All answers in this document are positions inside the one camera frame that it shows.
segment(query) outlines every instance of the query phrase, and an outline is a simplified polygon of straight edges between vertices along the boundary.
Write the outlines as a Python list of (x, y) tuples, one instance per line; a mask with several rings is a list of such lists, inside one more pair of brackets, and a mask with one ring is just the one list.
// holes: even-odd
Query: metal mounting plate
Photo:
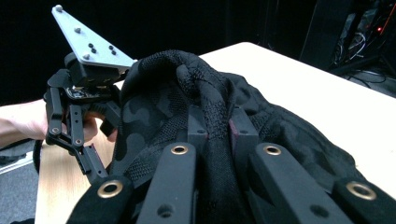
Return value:
[(52, 15), (58, 22), (80, 63), (114, 67), (118, 68), (120, 72), (124, 72), (135, 62), (135, 60), (68, 14), (62, 6), (53, 7)]

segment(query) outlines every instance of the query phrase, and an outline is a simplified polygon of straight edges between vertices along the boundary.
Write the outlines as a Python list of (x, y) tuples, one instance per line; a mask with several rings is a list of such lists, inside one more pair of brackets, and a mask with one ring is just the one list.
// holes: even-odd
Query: human hand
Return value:
[[(10, 144), (24, 138), (44, 140), (46, 137), (48, 122), (46, 115), (46, 103), (43, 100), (37, 100), (26, 104), (8, 105), (2, 107), (4, 117), (10, 128), (14, 129), (12, 134), (2, 136), (1, 145)], [(84, 140), (90, 141), (97, 133), (96, 118), (104, 119), (98, 113), (89, 112), (84, 118)], [(114, 142), (117, 137), (117, 131), (113, 132), (107, 139)]]

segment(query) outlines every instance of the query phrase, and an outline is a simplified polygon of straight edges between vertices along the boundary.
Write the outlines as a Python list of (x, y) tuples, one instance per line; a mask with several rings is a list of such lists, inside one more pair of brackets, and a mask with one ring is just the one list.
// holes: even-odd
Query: wooden table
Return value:
[[(249, 43), (202, 58), (219, 71), (243, 75), (269, 102), (315, 125), (355, 158), (369, 181), (396, 198), (396, 99)], [(114, 145), (101, 133), (92, 141), (107, 165)], [(65, 223), (89, 185), (74, 157), (45, 146), (35, 222)]]

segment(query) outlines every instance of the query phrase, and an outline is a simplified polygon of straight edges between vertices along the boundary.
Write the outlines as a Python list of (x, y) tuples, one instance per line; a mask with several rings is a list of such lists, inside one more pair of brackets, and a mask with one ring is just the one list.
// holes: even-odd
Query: screw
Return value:
[(75, 32), (78, 33), (78, 34), (81, 33), (81, 28), (76, 27), (76, 28), (75, 28)]
[(53, 132), (53, 133), (57, 133), (57, 132), (59, 132), (59, 129), (58, 129), (58, 128), (53, 128), (53, 129), (52, 129), (52, 132)]
[(64, 8), (61, 5), (57, 5), (55, 9), (57, 12), (62, 12), (64, 10)]

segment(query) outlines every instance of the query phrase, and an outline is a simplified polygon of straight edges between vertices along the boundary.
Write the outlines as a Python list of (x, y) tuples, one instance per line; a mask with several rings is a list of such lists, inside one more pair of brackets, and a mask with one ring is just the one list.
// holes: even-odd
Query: fabric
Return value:
[(230, 151), (228, 120), (236, 105), (262, 142), (287, 148), (327, 191), (338, 178), (364, 178), (353, 158), (310, 123), (267, 102), (243, 77), (218, 72), (194, 54), (168, 50), (140, 60), (120, 94), (122, 121), (110, 174), (130, 178), (137, 189), (152, 178), (162, 149), (187, 129), (189, 105), (202, 109), (208, 142), (199, 160), (197, 223), (254, 222)]

